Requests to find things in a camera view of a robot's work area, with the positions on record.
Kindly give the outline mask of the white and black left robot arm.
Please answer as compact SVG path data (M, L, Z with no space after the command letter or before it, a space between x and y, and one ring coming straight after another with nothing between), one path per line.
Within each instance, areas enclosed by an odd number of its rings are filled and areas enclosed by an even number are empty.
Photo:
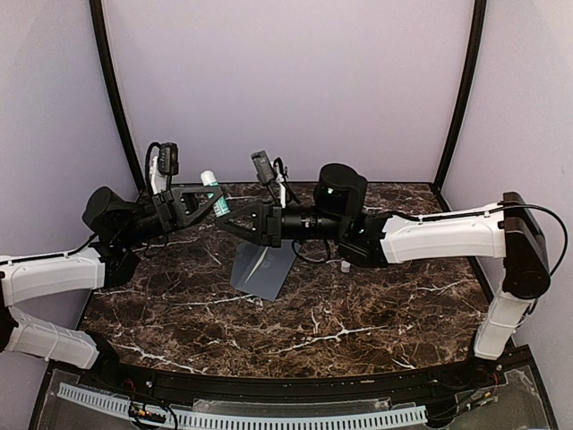
M120 390L126 372L102 336L41 320L17 305L69 291L122 286L140 261L134 247L200 223L222 195L217 185L178 185L154 194L150 203L128 202L100 187L82 215L92 231L86 243L72 251L2 260L1 350L90 369L105 389Z

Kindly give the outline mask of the grey paper envelope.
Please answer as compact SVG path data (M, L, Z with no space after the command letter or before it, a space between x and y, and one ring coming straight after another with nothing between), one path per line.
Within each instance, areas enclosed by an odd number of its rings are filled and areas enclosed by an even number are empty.
M230 285L248 295L274 302L295 262L292 240L285 240L281 247L265 247L240 243L235 250L235 260Z

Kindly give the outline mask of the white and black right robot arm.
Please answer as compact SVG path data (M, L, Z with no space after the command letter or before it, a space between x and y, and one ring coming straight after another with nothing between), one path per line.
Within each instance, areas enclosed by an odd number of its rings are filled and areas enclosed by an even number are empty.
M234 211L216 209L217 224L259 246L332 241L340 257L361 268L431 258L501 258L505 277L477 329L474 354L457 370L463 387L478 387L492 372L490 360L501 356L557 269L549 263L544 234L532 214L536 206L507 192L500 202L466 211L368 215L363 212L367 186L351 167L330 163L321 168L312 206L256 202Z

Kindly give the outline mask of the white glue stick cap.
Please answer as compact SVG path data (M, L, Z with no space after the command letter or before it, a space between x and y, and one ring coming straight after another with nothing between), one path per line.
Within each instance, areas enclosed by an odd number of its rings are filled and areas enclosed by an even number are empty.
M349 272L350 272L350 269L351 269L351 264L350 264L349 262L346 262L346 261L342 261L342 262L341 262L341 264L340 264L340 270L341 270L343 273L349 273Z

